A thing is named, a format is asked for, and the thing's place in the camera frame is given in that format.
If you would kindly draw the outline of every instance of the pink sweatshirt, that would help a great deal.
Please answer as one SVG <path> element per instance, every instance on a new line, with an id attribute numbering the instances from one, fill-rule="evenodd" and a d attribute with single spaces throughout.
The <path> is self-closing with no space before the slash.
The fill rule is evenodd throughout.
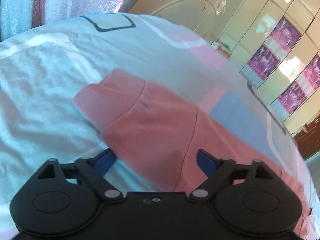
<path id="1" fill-rule="evenodd" d="M 241 164 L 263 160 L 303 204 L 295 233 L 314 233 L 302 185 L 196 105 L 168 89 L 115 69 L 99 84 L 82 89 L 74 103 L 116 156 L 159 191 L 189 194 L 206 180 L 196 164 L 199 149 Z"/>

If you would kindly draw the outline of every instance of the pink garment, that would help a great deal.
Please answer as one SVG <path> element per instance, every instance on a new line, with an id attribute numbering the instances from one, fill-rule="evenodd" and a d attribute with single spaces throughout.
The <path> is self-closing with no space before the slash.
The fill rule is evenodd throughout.
<path id="1" fill-rule="evenodd" d="M 308 226 L 312 220 L 308 220 L 310 207 L 303 186 L 199 107 L 166 88 L 115 69 L 99 84 L 81 90 L 74 103 L 117 157 L 159 191 L 189 194 L 206 180 L 196 164 L 199 149 L 241 164 L 263 160 L 302 201 L 303 215 L 295 233 L 315 239 Z"/>

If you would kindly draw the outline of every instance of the bed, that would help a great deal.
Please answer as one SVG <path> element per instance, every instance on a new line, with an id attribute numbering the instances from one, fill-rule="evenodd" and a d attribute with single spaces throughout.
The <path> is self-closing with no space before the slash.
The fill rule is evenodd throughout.
<path id="1" fill-rule="evenodd" d="M 0 239 L 17 234 L 10 201 L 45 160 L 68 163 L 107 148 L 72 98 L 114 68 L 197 104 L 276 163 L 308 209 L 300 237 L 318 239 L 320 202 L 295 142 L 230 64 L 189 29 L 147 15 L 85 15 L 1 42 Z M 124 194 L 156 190 L 120 160 L 104 177 Z"/>

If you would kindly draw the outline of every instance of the light blue fabric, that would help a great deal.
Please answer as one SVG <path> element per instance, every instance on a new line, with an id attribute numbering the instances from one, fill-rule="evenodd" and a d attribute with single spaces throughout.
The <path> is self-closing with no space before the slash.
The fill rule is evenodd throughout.
<path id="1" fill-rule="evenodd" d="M 1 0 L 1 39 L 31 29 L 34 0 Z"/>
<path id="2" fill-rule="evenodd" d="M 234 92 L 225 93 L 209 115 L 281 167 L 268 145 L 266 127 Z"/>

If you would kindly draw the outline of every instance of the seam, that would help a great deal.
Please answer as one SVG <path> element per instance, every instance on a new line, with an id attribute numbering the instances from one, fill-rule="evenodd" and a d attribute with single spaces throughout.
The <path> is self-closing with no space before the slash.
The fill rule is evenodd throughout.
<path id="1" fill-rule="evenodd" d="M 195 121 L 195 126 L 193 127 L 193 132 L 192 132 L 191 140 L 190 140 L 190 142 L 189 142 L 189 145 L 188 145 L 188 148 L 187 148 L 187 150 L 186 150 L 186 153 L 185 153 L 185 155 L 184 155 L 184 157 L 183 157 L 183 161 L 182 161 L 182 164 L 181 164 L 181 169 L 180 169 L 179 178 L 178 178 L 177 184 L 175 185 L 175 187 L 174 187 L 173 191 L 175 191 L 175 189 L 176 189 L 176 187 L 178 186 L 179 181 L 180 181 L 180 179 L 181 179 L 181 174 L 182 174 L 182 168 L 183 168 L 184 160 L 185 160 L 185 158 L 186 158 L 186 156 L 187 156 L 187 153 L 188 153 L 189 147 L 190 147 L 190 145 L 191 145 L 191 142 L 192 142 L 193 136 L 194 136 L 194 134 L 195 134 L 197 118 L 198 118 L 198 107 L 196 108 L 196 121 Z"/>
<path id="2" fill-rule="evenodd" d="M 116 119 L 114 119 L 111 123 L 107 124 L 107 125 L 100 131 L 100 133 L 102 133 L 103 130 L 104 130 L 106 127 L 108 127 L 109 125 L 111 125 L 111 124 L 113 124 L 114 122 L 116 122 L 117 120 L 119 120 L 122 116 L 126 115 L 126 114 L 134 107 L 134 105 L 139 101 L 142 93 L 144 92 L 144 90 L 145 90 L 145 88 L 146 88 L 146 84 L 147 84 L 147 82 L 144 81 L 143 89 L 142 89 L 140 95 L 138 96 L 137 100 L 132 104 L 132 106 L 131 106 L 126 112 L 124 112 L 124 113 L 121 114 L 119 117 L 117 117 Z"/>

